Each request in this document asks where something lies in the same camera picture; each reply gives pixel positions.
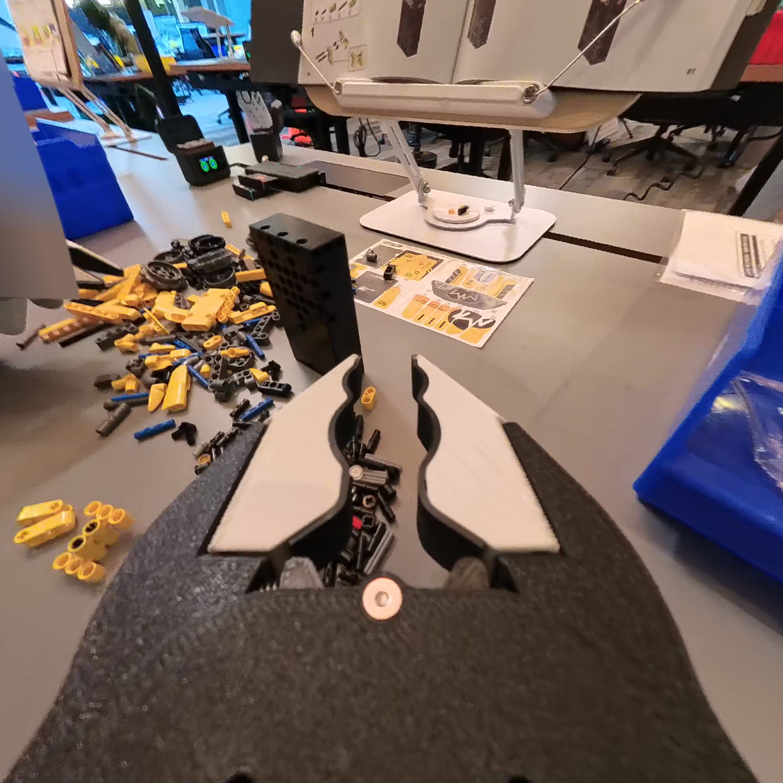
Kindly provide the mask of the yellow sticker sheet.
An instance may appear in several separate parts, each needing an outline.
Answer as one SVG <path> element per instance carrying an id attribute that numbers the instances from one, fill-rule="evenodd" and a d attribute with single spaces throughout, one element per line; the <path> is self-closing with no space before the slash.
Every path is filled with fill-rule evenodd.
<path id="1" fill-rule="evenodd" d="M 369 248 L 377 252 L 376 264 L 366 262 L 368 248 L 348 261 L 357 305 L 474 347 L 487 343 L 534 283 L 533 278 L 388 239 Z M 389 263 L 396 265 L 392 281 L 383 278 Z"/>

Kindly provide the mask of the pile of yellow black bricks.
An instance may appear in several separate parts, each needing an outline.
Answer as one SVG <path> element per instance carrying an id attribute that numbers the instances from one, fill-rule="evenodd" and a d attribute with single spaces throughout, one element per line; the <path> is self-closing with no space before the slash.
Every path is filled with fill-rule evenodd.
<path id="1" fill-rule="evenodd" d="M 123 374 L 95 378 L 111 392 L 96 430 L 111 436 L 135 410 L 163 414 L 133 434 L 145 442 L 169 434 L 194 447 L 197 472 L 265 422 L 276 400 L 292 396 L 265 348 L 280 314 L 259 260 L 224 237 L 173 240 L 169 249 L 124 269 L 123 277 L 82 274 L 66 316 L 28 330 L 15 346 L 70 347 L 95 338 L 101 351 L 128 360 Z"/>

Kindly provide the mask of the black holder with white tool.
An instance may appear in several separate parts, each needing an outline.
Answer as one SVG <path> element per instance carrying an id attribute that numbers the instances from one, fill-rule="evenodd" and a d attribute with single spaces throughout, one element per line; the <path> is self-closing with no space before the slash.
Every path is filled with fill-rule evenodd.
<path id="1" fill-rule="evenodd" d="M 256 160 L 281 162 L 283 104 L 270 93 L 240 90 L 235 95 Z"/>

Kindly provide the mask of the black charger with green display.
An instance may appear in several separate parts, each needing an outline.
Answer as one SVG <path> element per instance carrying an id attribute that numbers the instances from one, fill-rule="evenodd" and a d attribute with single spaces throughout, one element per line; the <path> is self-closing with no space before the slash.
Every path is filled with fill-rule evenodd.
<path id="1" fill-rule="evenodd" d="M 231 178 L 231 164 L 222 145 L 205 139 L 178 145 L 172 153 L 185 181 L 203 187 Z"/>

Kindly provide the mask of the pile of small black pins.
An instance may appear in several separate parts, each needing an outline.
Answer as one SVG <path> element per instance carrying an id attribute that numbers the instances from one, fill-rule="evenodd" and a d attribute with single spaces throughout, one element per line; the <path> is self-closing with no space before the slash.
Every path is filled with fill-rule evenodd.
<path id="1" fill-rule="evenodd" d="M 396 496 L 399 472 L 392 466 L 372 461 L 380 433 L 374 431 L 369 442 L 362 440 L 363 418 L 356 416 L 356 431 L 345 449 L 351 479 L 352 528 L 338 556 L 323 569 L 316 569 L 307 557 L 291 557 L 280 573 L 274 573 L 262 558 L 261 589 L 312 590 L 318 587 L 353 586 L 363 579 L 367 559 L 377 550 L 378 541 L 389 533 L 394 519 L 390 508 Z"/>

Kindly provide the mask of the black office chair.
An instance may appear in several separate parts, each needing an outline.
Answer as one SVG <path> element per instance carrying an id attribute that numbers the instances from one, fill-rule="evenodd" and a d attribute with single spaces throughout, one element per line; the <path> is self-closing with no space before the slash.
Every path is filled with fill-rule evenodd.
<path id="1" fill-rule="evenodd" d="M 685 160 L 683 170 L 690 172 L 699 162 L 699 157 L 676 143 L 675 139 L 685 130 L 697 127 L 692 120 L 692 112 L 687 108 L 686 99 L 664 98 L 648 95 L 619 115 L 619 122 L 638 122 L 655 126 L 655 133 L 646 139 L 635 140 L 624 145 L 612 147 L 604 154 L 602 161 L 609 164 L 608 176 L 616 175 L 619 166 L 630 159 L 643 155 L 652 162 L 656 156 L 665 153 L 676 154 Z"/>

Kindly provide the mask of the black perforated block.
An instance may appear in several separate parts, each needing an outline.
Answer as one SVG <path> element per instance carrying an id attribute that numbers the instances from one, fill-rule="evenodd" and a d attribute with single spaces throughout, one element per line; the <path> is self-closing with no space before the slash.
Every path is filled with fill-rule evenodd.
<path id="1" fill-rule="evenodd" d="M 345 236 L 284 213 L 249 234 L 296 360 L 324 376 L 361 356 Z"/>

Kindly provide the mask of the black pole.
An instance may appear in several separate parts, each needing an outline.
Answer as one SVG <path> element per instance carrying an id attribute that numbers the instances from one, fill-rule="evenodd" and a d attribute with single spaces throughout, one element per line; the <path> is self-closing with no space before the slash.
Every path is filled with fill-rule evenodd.
<path id="1" fill-rule="evenodd" d="M 181 116 L 179 103 L 171 85 L 171 78 L 164 68 L 150 26 L 147 24 L 141 1 L 124 1 L 124 6 L 132 21 L 142 54 L 146 57 L 150 68 L 156 103 L 160 110 L 158 120 L 162 121 L 162 128 L 166 129 L 171 124 L 171 119 Z"/>

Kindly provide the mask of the yellow round connector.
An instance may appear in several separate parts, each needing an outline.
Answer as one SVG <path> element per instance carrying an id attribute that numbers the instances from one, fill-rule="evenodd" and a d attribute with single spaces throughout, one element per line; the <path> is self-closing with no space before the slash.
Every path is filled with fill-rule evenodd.
<path id="1" fill-rule="evenodd" d="M 101 563 L 68 551 L 64 551 L 54 558 L 52 569 L 83 583 L 97 584 L 106 579 L 106 569 Z"/>
<path id="2" fill-rule="evenodd" d="M 101 562 L 119 537 L 120 532 L 111 523 L 95 519 L 68 543 L 66 551 L 83 561 Z"/>
<path id="3" fill-rule="evenodd" d="M 99 500 L 88 503 L 84 508 L 84 514 L 87 518 L 87 523 L 83 527 L 84 533 L 92 533 L 99 528 L 125 532 L 135 524 L 133 514 L 124 508 L 105 504 Z"/>

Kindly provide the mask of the blue storage bin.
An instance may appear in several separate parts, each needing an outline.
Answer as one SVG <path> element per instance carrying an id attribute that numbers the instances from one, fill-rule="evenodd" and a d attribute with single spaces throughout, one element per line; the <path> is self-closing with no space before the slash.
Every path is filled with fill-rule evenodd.
<path id="1" fill-rule="evenodd" d="M 31 136 L 67 240 L 82 239 L 134 220 L 96 135 L 36 122 Z"/>
<path id="2" fill-rule="evenodd" d="M 781 258 L 768 287 L 737 304 L 677 425 L 633 484 L 637 498 L 781 582 L 781 491 L 757 465 L 741 372 L 781 381 Z"/>

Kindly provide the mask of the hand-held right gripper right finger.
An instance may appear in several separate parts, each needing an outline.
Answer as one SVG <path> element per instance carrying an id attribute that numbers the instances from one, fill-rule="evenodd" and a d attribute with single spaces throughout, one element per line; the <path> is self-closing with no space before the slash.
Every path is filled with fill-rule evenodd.
<path id="1" fill-rule="evenodd" d="M 416 529 L 451 570 L 462 558 L 490 569 L 505 555 L 559 554 L 560 543 L 522 464 L 518 427 L 422 355 L 411 358 L 416 434 Z"/>

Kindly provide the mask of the clear plastic bag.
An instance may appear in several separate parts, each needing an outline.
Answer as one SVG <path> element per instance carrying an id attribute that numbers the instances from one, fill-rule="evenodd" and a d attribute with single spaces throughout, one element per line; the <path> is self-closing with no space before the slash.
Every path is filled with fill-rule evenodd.
<path id="1" fill-rule="evenodd" d="M 782 383 L 741 372 L 731 381 L 741 397 L 757 465 L 782 490 Z"/>

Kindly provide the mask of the clear bag with paper manual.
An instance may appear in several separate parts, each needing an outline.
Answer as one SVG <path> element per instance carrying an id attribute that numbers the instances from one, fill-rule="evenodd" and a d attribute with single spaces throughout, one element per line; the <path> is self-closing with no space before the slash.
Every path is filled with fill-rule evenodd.
<path id="1" fill-rule="evenodd" d="M 781 240 L 779 223 L 686 210 L 659 281 L 748 301 L 770 284 L 781 258 Z"/>

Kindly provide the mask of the open instruction booklet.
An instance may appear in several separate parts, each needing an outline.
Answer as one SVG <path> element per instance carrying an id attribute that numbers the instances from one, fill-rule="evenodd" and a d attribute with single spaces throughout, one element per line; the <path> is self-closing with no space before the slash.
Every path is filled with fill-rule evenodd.
<path id="1" fill-rule="evenodd" d="M 699 93 L 743 74 L 777 2 L 304 2 L 299 83 L 539 82 Z"/>

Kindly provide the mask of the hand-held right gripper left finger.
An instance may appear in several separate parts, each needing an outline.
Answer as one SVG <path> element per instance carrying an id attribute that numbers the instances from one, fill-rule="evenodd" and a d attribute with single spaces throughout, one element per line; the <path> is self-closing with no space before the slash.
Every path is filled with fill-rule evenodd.
<path id="1" fill-rule="evenodd" d="M 352 354 L 274 413 L 207 544 L 210 555 L 291 557 L 325 568 L 352 528 L 345 449 L 356 431 L 363 362 Z"/>

